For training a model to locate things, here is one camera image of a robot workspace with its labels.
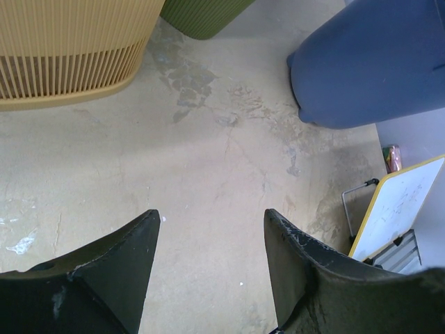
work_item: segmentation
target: stained floor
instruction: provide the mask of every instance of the stained floor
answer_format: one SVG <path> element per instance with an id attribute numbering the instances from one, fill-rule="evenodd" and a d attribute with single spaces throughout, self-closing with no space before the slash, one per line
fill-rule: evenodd
<path id="1" fill-rule="evenodd" d="M 348 250 L 341 192 L 385 173 L 375 127 L 297 117 L 286 56 L 341 0 L 257 0 L 212 40 L 159 20 L 134 82 L 0 114 L 0 270 L 29 267 L 149 208 L 163 217 L 141 333 L 268 333 L 266 208 Z"/>

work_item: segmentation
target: whiteboard stand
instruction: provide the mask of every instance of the whiteboard stand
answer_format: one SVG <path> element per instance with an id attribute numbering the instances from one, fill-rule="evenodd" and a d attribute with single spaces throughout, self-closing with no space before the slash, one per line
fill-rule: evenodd
<path id="1" fill-rule="evenodd" d="M 377 186 L 379 182 L 380 182 L 379 179 L 371 179 L 369 181 L 366 181 L 365 183 L 360 184 L 359 186 L 356 186 L 355 188 L 349 189 L 349 190 L 341 193 L 341 201 L 343 202 L 343 208 L 345 209 L 346 220 L 348 221 L 349 235 L 350 235 L 349 241 L 350 241 L 351 245 L 354 244 L 356 234 L 353 232 L 353 227 L 352 227 L 352 224 L 350 221 L 348 206 L 346 204 L 346 195 L 348 195 L 349 193 L 352 193 L 356 190 L 359 190 L 361 188 L 364 188 L 366 186 L 371 186 L 372 184 L 375 184 Z"/>

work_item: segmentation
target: blue trash can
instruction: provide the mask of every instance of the blue trash can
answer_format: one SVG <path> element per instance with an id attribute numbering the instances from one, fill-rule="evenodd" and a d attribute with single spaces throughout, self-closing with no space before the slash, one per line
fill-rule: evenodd
<path id="1" fill-rule="evenodd" d="M 445 107 L 445 1 L 355 0 L 292 53 L 303 122 L 345 129 Z"/>

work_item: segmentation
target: gray wall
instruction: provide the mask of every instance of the gray wall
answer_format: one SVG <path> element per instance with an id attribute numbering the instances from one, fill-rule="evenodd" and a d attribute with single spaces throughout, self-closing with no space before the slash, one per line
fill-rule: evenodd
<path id="1" fill-rule="evenodd" d="M 377 124 L 383 145 L 398 144 L 403 167 L 445 154 L 445 109 Z M 414 225 L 423 267 L 445 267 L 445 170 Z"/>

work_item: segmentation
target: floor stain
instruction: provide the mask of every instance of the floor stain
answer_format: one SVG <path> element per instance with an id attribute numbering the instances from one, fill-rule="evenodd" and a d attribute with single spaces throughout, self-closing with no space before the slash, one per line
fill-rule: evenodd
<path id="1" fill-rule="evenodd" d="M 216 123 L 218 123 L 222 127 L 235 127 L 239 124 L 239 122 L 240 119 L 236 114 L 231 114 L 228 116 L 218 116 L 216 118 Z"/>
<path id="2" fill-rule="evenodd" d="M 246 118 L 270 119 L 272 111 L 264 106 L 261 95 L 243 84 L 232 86 L 228 90 L 233 109 L 240 111 Z"/>
<path id="3" fill-rule="evenodd" d="M 0 261 L 5 270 L 23 270 L 16 256 L 28 256 L 31 246 L 38 242 L 36 199 L 9 198 L 0 201 Z"/>
<path id="4" fill-rule="evenodd" d="M 178 92 L 177 105 L 200 108 L 212 93 L 210 84 L 217 76 L 207 66 L 187 59 L 185 38 L 178 30 L 160 21 L 148 44 L 148 52 L 160 74 L 159 79 Z"/>
<path id="5" fill-rule="evenodd" d="M 291 166 L 286 169 L 289 175 L 298 177 L 300 174 L 300 169 L 297 168 L 297 152 L 295 148 L 289 148 L 289 155 L 291 156 Z"/>
<path id="6" fill-rule="evenodd" d="M 173 115 L 173 122 L 174 123 L 179 123 L 181 122 L 185 117 L 187 117 L 187 115 L 190 113 L 190 109 L 189 110 L 185 110 L 185 111 L 181 111 L 178 110 L 174 115 Z"/>

